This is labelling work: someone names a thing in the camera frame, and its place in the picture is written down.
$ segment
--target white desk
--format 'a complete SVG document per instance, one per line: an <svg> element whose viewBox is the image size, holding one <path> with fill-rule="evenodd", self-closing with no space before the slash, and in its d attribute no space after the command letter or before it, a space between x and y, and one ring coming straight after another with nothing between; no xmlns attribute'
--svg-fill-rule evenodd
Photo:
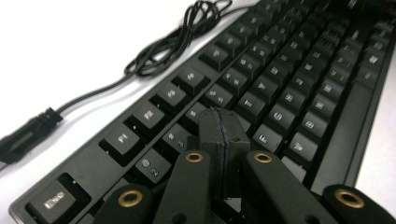
<svg viewBox="0 0 396 224"><path fill-rule="evenodd" d="M67 101L90 90L118 80L125 65L147 44L175 29L193 0L151 1L2 1L0 3L0 137L19 128L30 117L51 106L59 108ZM250 1L234 1L240 6ZM184 60L208 38L192 45ZM8 213L13 201L71 155L88 139L137 100L161 77L133 78L116 91L82 104L64 118L46 141L16 164L0 172L0 223L14 223ZM385 103L392 100L384 95ZM379 125L395 125L376 120ZM382 144L381 126L373 133ZM392 144L384 158L396 158ZM370 146L377 146L371 141ZM361 175L359 189L396 216L395 164L375 163L379 180L371 172Z"/></svg>

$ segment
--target mounting hole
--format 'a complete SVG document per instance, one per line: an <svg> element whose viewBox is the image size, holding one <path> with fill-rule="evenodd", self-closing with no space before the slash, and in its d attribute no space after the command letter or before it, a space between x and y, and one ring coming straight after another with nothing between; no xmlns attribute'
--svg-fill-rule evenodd
<svg viewBox="0 0 396 224"><path fill-rule="evenodd" d="M133 207L139 204L143 199L143 194L139 190L128 190L119 197L119 204L122 207Z"/></svg>
<svg viewBox="0 0 396 224"><path fill-rule="evenodd" d="M312 217L308 216L305 218L305 223L306 224L320 224L319 220L317 217Z"/></svg>
<svg viewBox="0 0 396 224"><path fill-rule="evenodd" d="M361 197L346 189L338 189L335 192L335 198L349 207L363 208L364 206L364 201Z"/></svg>
<svg viewBox="0 0 396 224"><path fill-rule="evenodd" d="M177 213L172 216L172 223L174 224L184 224L187 221L187 217L184 214Z"/></svg>
<svg viewBox="0 0 396 224"><path fill-rule="evenodd" d="M256 155L254 155L254 159L262 163L268 163L272 161L272 158L270 156L262 152L256 153Z"/></svg>
<svg viewBox="0 0 396 224"><path fill-rule="evenodd" d="M204 159L204 157L201 154L196 153L196 152L189 153L186 156L186 160L189 162L200 162L203 159Z"/></svg>

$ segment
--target black cable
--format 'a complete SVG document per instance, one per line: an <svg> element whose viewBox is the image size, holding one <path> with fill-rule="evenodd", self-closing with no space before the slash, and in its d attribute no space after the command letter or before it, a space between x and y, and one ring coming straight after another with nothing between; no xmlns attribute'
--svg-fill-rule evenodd
<svg viewBox="0 0 396 224"><path fill-rule="evenodd" d="M225 2L225 6L219 8L219 4L223 2ZM197 1L186 10L183 24L180 27L166 37L147 46L125 67L124 77L110 85L96 91L88 92L62 105L56 113L61 114L72 105L93 97L94 95L109 91L124 83L133 75L155 76L164 72L181 56L193 39L208 33L219 24L223 17L235 11L248 8L240 7L221 15L232 3L233 0L218 0L214 3Z"/></svg>
<svg viewBox="0 0 396 224"><path fill-rule="evenodd" d="M219 8L220 3L225 3L225 6ZM28 151L42 142L63 119L61 113L71 106L118 87L133 75L155 76L162 73L181 56L194 38L209 32L224 16L248 8L240 7L222 14L232 3L233 0L218 0L214 3L208 1L196 2L186 10L183 24L168 36L143 49L125 67L124 76L121 79L101 89L81 95L62 105L57 111L49 108L38 116L31 118L16 132L1 139L0 170L7 164L20 160Z"/></svg>

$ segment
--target usb connector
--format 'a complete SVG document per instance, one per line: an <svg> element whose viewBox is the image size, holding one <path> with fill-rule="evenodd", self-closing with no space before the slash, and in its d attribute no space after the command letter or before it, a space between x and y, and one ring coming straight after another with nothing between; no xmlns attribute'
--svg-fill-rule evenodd
<svg viewBox="0 0 396 224"><path fill-rule="evenodd" d="M52 108L31 118L15 133L0 141L0 170L19 161L27 152L42 142L63 118Z"/></svg>

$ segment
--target keyboard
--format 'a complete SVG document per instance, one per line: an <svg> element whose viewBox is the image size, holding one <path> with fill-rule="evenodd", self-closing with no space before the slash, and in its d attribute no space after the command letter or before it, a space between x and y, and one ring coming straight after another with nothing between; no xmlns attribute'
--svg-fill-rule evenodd
<svg viewBox="0 0 396 224"><path fill-rule="evenodd" d="M115 189L161 185L210 106L238 114L255 147L274 152L315 193L353 185L394 48L387 15L361 13L260 1L24 193L11 215L90 223ZM76 202L43 208L64 196ZM240 216L228 208L217 204L214 216Z"/></svg>

